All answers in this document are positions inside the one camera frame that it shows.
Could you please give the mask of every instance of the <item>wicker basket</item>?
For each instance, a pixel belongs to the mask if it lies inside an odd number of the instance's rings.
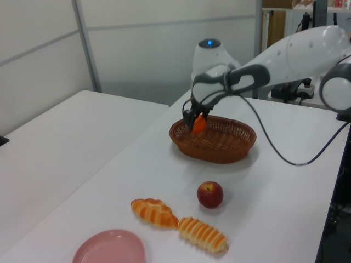
[[[256,141],[250,126],[217,116],[208,116],[206,129],[200,133],[190,133],[181,119],[172,125],[169,135],[185,155],[212,163],[237,162]]]

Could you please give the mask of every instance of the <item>toy bread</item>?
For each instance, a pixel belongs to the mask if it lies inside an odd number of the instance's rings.
[[[146,222],[164,228],[178,229],[178,218],[161,200],[136,199],[131,203],[133,211]]]
[[[217,229],[192,217],[182,218],[178,224],[182,237],[211,253],[228,250],[227,238]]]

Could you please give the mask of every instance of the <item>bread roll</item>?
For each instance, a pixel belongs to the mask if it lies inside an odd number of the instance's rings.
[[[178,229],[178,218],[161,200],[136,199],[131,203],[133,211],[146,222],[164,228]]]
[[[178,224],[179,234],[192,244],[211,253],[228,250],[227,238],[217,229],[192,217],[182,218]]]

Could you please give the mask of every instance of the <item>cardboard box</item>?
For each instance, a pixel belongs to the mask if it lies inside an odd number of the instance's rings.
[[[262,0],[262,7],[292,9],[300,2],[301,0]]]

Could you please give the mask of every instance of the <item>black cable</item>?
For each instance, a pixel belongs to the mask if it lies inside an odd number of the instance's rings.
[[[349,57],[351,57],[351,55],[346,56],[345,58],[343,58],[342,60],[340,60],[336,65],[340,64],[342,61],[344,61],[345,59],[348,59]]]
[[[295,33],[297,33],[298,29],[300,28],[300,26],[301,26],[301,24],[302,24],[302,21],[303,21],[303,18],[301,19],[300,24],[298,24],[298,27],[297,27],[297,29],[296,29],[296,32],[295,32]]]
[[[288,164],[291,164],[291,165],[294,165],[294,166],[304,166],[304,165],[307,165],[307,164],[311,164],[313,163],[324,151],[325,149],[327,149],[327,147],[329,146],[329,144],[335,139],[335,137],[343,130],[343,128],[345,128],[349,122],[345,122],[344,125],[342,125],[336,132],[335,134],[332,136],[332,138],[327,142],[327,144],[322,148],[322,150],[320,150],[320,152],[315,156],[313,157],[309,162],[306,162],[306,163],[293,163],[293,162],[290,162],[288,161],[286,158],[284,158],[283,155],[281,155],[281,153],[275,148],[275,146],[273,145],[272,141],[270,140],[267,132],[265,131],[265,128],[263,126],[263,123],[261,121],[261,118],[259,117],[257,111],[254,109],[254,107],[251,105],[251,103],[246,99],[244,98],[241,94],[239,94],[239,97],[241,97],[248,105],[249,107],[253,110],[254,114],[256,115],[261,127],[262,127],[262,130],[264,132],[264,135],[267,137],[267,140],[269,141],[270,145],[272,146],[272,148],[274,149],[274,151],[279,155],[280,158],[282,158],[285,162],[287,162]]]
[[[304,100],[304,97],[303,96],[301,96],[301,99],[300,99],[300,102],[298,103],[299,104],[299,106],[301,106],[301,104],[302,104],[302,101]]]
[[[298,29],[300,28],[300,26],[301,26],[301,24],[302,24],[302,20],[303,20],[303,19],[301,19],[300,24],[298,24],[298,27],[297,27],[297,29],[296,29],[295,33],[297,33]]]

